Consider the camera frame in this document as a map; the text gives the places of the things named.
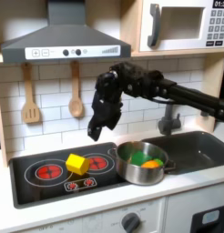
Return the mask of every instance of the faucet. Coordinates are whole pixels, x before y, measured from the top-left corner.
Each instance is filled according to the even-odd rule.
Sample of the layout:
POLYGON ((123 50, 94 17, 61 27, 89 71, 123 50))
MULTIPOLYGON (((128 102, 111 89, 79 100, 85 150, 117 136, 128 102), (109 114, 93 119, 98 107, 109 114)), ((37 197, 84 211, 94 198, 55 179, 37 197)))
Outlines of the faucet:
POLYGON ((180 114, 173 118, 173 105, 166 106, 165 116, 158 122, 158 129, 162 135, 170 136, 173 129, 181 128, 180 114))

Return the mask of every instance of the yellow block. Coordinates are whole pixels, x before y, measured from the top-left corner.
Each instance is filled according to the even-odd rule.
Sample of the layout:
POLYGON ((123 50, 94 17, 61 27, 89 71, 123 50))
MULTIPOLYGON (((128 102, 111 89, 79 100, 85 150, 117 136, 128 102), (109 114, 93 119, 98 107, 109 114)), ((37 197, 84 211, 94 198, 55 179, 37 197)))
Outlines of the yellow block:
POLYGON ((89 159, 70 154, 66 161, 68 171, 83 176, 89 170, 89 159))

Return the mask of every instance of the gray range hood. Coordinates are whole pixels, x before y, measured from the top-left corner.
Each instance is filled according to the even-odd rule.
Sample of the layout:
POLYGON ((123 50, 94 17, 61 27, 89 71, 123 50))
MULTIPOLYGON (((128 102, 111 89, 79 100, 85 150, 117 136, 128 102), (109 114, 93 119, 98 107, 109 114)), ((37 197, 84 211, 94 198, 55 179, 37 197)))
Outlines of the gray range hood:
POLYGON ((131 46, 86 25, 85 0, 48 0, 48 26, 1 45, 5 63, 130 57, 131 46))

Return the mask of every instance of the black robotic arm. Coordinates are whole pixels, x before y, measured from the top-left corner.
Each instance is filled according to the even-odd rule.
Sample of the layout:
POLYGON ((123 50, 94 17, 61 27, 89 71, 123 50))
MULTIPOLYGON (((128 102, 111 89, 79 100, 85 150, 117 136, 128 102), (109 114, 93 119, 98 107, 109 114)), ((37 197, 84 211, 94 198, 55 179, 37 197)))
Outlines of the black robotic arm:
POLYGON ((179 86, 167 80, 155 70, 148 71, 130 63, 110 67, 110 71, 98 77, 92 107, 94 115, 88 124, 88 135, 98 140, 102 127, 113 130, 121 117, 121 95, 143 97, 165 104, 193 106, 210 116, 224 121, 224 101, 197 90, 179 86), (155 97, 172 99, 160 101, 155 97))

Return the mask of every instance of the stainless steel pot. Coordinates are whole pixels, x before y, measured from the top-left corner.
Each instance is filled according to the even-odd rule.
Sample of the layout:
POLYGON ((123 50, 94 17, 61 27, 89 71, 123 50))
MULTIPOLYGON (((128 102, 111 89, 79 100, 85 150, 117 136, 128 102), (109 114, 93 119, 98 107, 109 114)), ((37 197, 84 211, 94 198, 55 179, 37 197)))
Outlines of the stainless steel pot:
POLYGON ((117 173, 128 182, 136 185, 148 186, 157 184, 163 179, 165 171, 175 168, 175 166, 166 168, 168 154, 160 147, 147 142, 126 142, 119 145, 115 152, 117 173), (159 158, 164 165, 157 168, 143 168, 130 164, 129 160, 138 151, 142 151, 144 154, 154 158, 159 158))

